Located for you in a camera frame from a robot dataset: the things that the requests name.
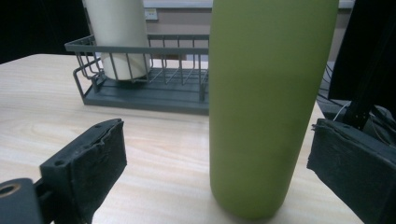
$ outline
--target wire basket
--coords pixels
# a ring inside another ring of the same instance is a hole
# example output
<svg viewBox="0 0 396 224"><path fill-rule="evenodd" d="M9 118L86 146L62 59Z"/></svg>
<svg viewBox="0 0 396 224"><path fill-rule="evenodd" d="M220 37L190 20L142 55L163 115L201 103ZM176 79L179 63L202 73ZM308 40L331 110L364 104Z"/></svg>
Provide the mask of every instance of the wire basket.
<svg viewBox="0 0 396 224"><path fill-rule="evenodd" d="M73 76L83 103L208 114L209 35L148 35L148 45L96 46L93 35L65 44L66 50L74 51L78 59L79 67ZM110 56L116 78L106 76L102 53ZM131 80L118 80L114 54L124 54L126 58L131 54L149 56L146 74L133 78L130 69Z"/></svg>

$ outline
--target wall outlet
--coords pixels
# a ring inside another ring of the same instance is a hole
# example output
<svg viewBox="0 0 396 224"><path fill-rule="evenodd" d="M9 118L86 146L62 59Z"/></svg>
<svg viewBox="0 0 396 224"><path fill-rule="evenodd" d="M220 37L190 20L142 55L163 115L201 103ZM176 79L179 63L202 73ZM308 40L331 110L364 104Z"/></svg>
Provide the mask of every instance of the wall outlet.
<svg viewBox="0 0 396 224"><path fill-rule="evenodd" d="M157 21L157 8L145 8L146 21Z"/></svg>

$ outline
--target matte green surface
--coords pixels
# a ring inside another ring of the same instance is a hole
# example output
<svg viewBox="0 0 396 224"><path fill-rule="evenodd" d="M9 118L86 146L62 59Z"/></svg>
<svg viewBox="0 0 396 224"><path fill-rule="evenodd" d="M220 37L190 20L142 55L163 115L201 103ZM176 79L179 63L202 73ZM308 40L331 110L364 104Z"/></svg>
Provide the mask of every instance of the matte green surface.
<svg viewBox="0 0 396 224"><path fill-rule="evenodd" d="M215 0L209 48L210 182L225 209L281 206L332 43L338 0Z"/></svg>

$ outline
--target white bottle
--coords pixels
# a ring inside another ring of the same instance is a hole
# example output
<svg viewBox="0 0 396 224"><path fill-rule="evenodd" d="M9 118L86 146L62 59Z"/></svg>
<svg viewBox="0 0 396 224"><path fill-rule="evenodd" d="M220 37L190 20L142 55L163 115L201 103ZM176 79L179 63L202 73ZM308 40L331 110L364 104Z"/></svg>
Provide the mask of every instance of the white bottle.
<svg viewBox="0 0 396 224"><path fill-rule="evenodd" d="M147 28L142 0L85 0L97 46L147 48ZM102 52L106 76L129 80L149 70L149 56Z"/></svg>

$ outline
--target dish rack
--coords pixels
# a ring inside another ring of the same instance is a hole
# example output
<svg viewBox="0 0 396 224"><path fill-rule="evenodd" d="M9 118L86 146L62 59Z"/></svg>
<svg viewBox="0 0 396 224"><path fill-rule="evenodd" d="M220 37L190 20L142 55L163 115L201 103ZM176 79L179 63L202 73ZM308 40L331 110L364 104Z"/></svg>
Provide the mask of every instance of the dish rack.
<svg viewBox="0 0 396 224"><path fill-rule="evenodd" d="M208 46L209 35L148 35L148 48L96 46L94 35L65 44L78 59L73 76L84 105L204 115L209 110ZM111 79L102 53L108 53L113 68L114 54L149 56L150 69L128 81Z"/></svg>

